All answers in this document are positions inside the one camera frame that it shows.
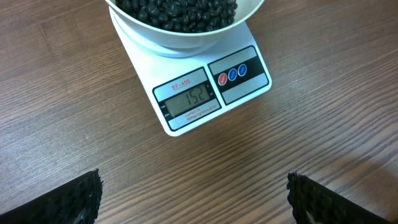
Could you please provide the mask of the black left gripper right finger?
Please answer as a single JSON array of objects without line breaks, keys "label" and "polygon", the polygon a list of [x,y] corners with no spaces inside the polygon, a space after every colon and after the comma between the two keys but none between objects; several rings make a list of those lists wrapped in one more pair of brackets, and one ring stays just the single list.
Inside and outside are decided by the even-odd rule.
[{"label": "black left gripper right finger", "polygon": [[390,224],[305,175],[293,172],[287,179],[287,200],[297,223]]}]

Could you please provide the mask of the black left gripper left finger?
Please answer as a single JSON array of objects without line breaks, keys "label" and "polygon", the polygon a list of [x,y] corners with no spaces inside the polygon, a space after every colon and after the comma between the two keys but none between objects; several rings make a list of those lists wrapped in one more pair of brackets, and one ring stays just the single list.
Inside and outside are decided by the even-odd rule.
[{"label": "black left gripper left finger", "polygon": [[89,171],[38,198],[1,215],[1,223],[94,224],[103,182],[99,170]]}]

